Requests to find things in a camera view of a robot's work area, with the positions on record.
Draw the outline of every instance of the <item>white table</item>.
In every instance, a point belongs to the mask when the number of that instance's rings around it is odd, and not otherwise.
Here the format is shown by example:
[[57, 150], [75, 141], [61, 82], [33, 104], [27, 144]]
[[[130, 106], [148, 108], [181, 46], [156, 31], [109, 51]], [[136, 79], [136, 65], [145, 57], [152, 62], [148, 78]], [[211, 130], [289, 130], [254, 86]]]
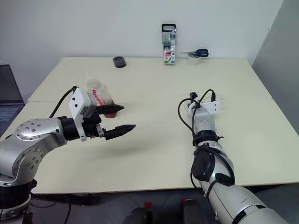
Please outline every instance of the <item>white table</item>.
[[[208, 59], [198, 66], [184, 59], [175, 66], [160, 58], [126, 61], [117, 69], [111, 58], [63, 58], [9, 127], [5, 135], [27, 119], [48, 117], [67, 89], [85, 87], [91, 78], [105, 83], [114, 101], [125, 106], [116, 118], [103, 119], [102, 127], [136, 124], [114, 140], [75, 140], [50, 152], [37, 172], [35, 193], [191, 187], [192, 135], [177, 106], [189, 92], [209, 88], [223, 103], [214, 120], [234, 163], [236, 184], [299, 182], [299, 137], [246, 60]], [[57, 116], [71, 115], [67, 104]], [[186, 107], [182, 113], [188, 119]]]

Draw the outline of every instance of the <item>laptop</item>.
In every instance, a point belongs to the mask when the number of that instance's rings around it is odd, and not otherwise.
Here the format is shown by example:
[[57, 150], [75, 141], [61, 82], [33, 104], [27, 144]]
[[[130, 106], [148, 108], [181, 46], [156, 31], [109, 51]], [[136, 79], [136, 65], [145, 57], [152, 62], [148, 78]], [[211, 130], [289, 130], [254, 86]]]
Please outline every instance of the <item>laptop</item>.
[[0, 136], [24, 107], [19, 88], [8, 64], [0, 64]]

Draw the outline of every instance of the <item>white wall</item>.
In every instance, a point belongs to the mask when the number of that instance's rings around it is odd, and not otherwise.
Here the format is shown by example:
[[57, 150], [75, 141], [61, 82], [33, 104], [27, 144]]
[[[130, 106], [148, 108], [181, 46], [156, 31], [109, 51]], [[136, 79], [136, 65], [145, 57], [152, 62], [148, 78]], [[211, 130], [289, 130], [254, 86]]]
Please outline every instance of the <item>white wall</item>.
[[284, 0], [252, 67], [299, 134], [298, 53], [299, 1]]
[[282, 0], [0, 0], [0, 62], [24, 99], [62, 56], [161, 57], [161, 24], [178, 27], [178, 51], [252, 63]]

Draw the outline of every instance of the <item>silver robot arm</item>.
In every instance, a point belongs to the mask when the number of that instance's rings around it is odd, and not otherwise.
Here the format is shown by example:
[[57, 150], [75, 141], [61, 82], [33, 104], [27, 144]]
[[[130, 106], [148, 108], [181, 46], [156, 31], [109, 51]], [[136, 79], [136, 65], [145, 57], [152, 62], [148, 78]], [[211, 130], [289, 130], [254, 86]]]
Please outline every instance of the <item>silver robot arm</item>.
[[102, 129], [99, 115], [115, 113], [124, 107], [97, 107], [93, 98], [79, 88], [69, 106], [73, 118], [32, 119], [19, 125], [14, 134], [0, 142], [0, 220], [17, 220], [24, 214], [31, 189], [36, 186], [34, 176], [48, 152], [69, 140], [85, 141], [87, 137], [109, 140], [135, 127], [122, 125], [109, 131]]
[[200, 182], [216, 218], [223, 224], [286, 224], [253, 193], [235, 185], [233, 163], [218, 142], [208, 110], [195, 103], [188, 110], [191, 117], [195, 112], [193, 144], [197, 149], [192, 175]]

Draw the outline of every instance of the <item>clear plastic cup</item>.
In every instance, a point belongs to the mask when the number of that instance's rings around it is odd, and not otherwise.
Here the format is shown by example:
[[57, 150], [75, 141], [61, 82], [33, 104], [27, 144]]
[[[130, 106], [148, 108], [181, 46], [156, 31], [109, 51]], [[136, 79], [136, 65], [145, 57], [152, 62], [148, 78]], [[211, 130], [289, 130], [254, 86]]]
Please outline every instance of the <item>clear plastic cup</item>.
[[[97, 106], [100, 105], [111, 105], [115, 104], [107, 87], [97, 79], [90, 79], [86, 82], [88, 91], [95, 97], [98, 102]], [[116, 113], [104, 114], [106, 118], [114, 118]]]

